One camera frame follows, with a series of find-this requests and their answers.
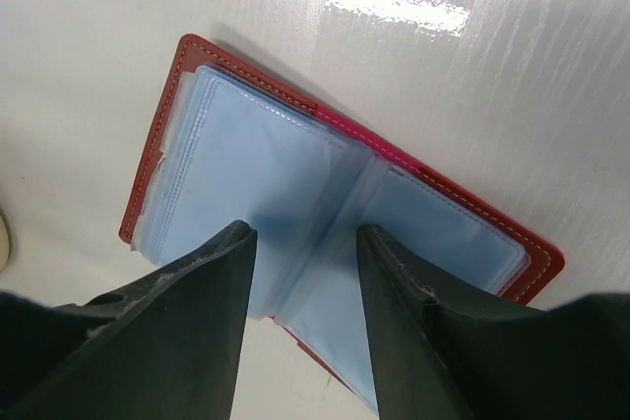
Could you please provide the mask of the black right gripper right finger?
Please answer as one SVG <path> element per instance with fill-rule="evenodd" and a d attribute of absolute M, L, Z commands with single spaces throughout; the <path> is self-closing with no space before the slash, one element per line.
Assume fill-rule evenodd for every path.
<path fill-rule="evenodd" d="M 625 419 L 629 297 L 550 310 L 497 297 L 438 268 L 378 225 L 356 235 L 383 419 Z"/>

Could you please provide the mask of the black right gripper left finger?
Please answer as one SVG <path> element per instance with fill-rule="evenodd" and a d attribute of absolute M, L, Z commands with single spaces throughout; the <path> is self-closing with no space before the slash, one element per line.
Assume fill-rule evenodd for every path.
<path fill-rule="evenodd" d="M 236 220 L 85 305 L 1 296 L 5 419 L 229 417 L 257 250 Z"/>

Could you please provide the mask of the red leather card holder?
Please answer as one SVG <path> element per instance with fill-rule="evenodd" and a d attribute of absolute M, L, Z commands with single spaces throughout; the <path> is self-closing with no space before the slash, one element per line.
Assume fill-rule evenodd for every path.
<path fill-rule="evenodd" d="M 356 231 L 525 304 L 564 267 L 514 219 L 369 129 L 198 35 L 179 40 L 119 235 L 164 266 L 241 219 L 258 233 L 252 319 L 273 319 L 377 405 Z"/>

